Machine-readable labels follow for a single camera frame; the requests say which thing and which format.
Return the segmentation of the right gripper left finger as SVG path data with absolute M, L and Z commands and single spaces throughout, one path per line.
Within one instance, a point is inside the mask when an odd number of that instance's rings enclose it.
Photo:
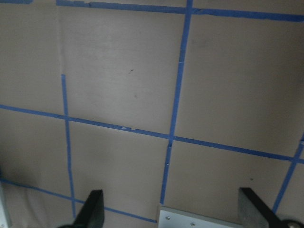
M 74 228 L 102 228 L 105 222 L 102 190 L 92 190 L 74 220 Z

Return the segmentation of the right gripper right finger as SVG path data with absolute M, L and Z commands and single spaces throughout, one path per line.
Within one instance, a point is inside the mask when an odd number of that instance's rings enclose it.
M 244 228 L 287 228 L 251 188 L 238 189 L 238 218 Z

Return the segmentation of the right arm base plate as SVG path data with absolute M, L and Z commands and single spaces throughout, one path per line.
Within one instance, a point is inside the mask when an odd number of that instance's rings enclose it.
M 178 209 L 160 208 L 159 228 L 242 228 L 236 223 L 210 218 Z

